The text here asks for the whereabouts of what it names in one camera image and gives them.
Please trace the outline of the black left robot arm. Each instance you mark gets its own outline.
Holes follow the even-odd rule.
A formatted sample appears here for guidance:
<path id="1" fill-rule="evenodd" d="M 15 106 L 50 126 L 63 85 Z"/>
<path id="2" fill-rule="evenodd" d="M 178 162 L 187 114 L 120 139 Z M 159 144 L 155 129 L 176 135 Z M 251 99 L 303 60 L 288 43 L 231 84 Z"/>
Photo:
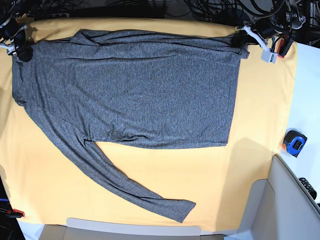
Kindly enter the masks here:
<path id="1" fill-rule="evenodd" d="M 274 50 L 277 42 L 284 39 L 287 46 L 295 40 L 294 31 L 300 29 L 306 22 L 306 17 L 299 13 L 295 0 L 273 0 L 270 10 L 262 9 L 258 3 L 251 0 L 254 10 L 250 10 L 242 1 L 237 0 L 252 19 L 243 23 L 238 33 L 233 36 L 234 43 L 262 45 L 272 40 L 271 49 Z"/>

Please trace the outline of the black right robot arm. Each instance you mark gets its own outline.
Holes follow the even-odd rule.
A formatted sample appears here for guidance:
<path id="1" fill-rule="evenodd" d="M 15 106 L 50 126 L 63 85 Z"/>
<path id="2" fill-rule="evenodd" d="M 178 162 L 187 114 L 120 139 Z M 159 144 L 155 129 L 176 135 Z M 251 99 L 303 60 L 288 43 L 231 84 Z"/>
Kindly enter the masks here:
<path id="1" fill-rule="evenodd" d="M 247 46 L 232 46 L 231 29 L 213 23 L 142 18 L 40 20 L 23 28 L 5 8 L 0 28 L 26 60 L 76 59 L 144 61 L 171 57 L 237 63 Z"/>

